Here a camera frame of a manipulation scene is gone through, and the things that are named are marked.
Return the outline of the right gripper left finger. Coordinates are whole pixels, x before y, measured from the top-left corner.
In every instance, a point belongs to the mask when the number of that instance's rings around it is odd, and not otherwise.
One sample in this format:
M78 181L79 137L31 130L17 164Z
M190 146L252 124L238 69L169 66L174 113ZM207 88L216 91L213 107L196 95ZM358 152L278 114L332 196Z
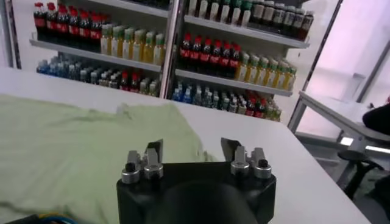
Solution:
M121 172L121 182L124 184L138 183L142 178L152 180L163 177L163 140L149 142L141 156L136 150L127 154L126 164Z

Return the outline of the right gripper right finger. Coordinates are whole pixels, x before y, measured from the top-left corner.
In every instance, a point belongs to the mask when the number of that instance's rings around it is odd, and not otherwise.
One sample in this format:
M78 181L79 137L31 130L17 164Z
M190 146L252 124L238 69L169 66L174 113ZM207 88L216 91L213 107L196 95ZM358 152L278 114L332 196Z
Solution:
M227 138L221 138L221 147L225 160L230 162L232 175L246 177L249 172L253 172L255 178L271 178L272 167L265 157L263 148L254 148L248 156L245 146L237 140Z

